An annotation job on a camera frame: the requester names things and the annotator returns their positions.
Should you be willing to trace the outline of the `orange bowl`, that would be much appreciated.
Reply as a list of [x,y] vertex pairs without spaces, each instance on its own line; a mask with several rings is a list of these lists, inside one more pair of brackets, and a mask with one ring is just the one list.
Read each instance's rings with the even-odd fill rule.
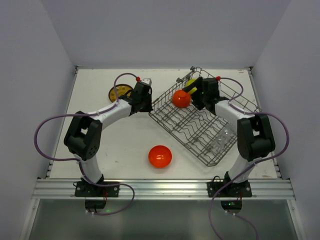
[[164,145],[152,147],[148,153],[149,163],[157,169],[163,169],[171,164],[173,155],[171,150]]
[[182,89],[177,90],[172,96],[172,103],[177,108],[186,108],[191,104],[191,95]]

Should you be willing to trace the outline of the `yellow patterned plate dark rim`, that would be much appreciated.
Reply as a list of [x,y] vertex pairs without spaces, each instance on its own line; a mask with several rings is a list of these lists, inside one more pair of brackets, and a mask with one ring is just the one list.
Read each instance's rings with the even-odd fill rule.
[[117,84],[115,89],[112,87],[108,92],[108,99],[113,103],[116,101],[116,93],[118,97],[123,95],[130,95],[133,87],[128,84]]

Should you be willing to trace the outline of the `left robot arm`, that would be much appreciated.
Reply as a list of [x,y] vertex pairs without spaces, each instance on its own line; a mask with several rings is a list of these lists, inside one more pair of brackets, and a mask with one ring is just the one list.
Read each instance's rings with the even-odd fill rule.
[[130,96],[122,95],[115,105],[99,110],[95,116],[78,111],[72,118],[63,143],[79,161],[82,179],[89,184],[103,180],[96,154],[100,147],[102,131],[120,119],[135,113],[152,110],[152,81],[149,78],[137,82]]

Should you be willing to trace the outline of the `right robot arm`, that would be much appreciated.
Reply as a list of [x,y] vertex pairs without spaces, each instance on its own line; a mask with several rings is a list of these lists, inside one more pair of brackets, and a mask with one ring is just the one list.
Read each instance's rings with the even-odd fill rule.
[[198,77],[182,89],[182,93],[192,99],[192,104],[198,110],[206,109],[228,121],[236,130],[238,157],[231,169],[225,173],[221,187],[212,182],[214,197],[220,197],[221,193],[231,196],[231,191],[248,181],[258,160],[268,156],[276,147],[268,115],[262,112],[245,112],[233,105],[232,100],[242,95],[244,87],[241,85],[240,93],[227,98],[220,95],[221,80],[240,84],[229,77]]

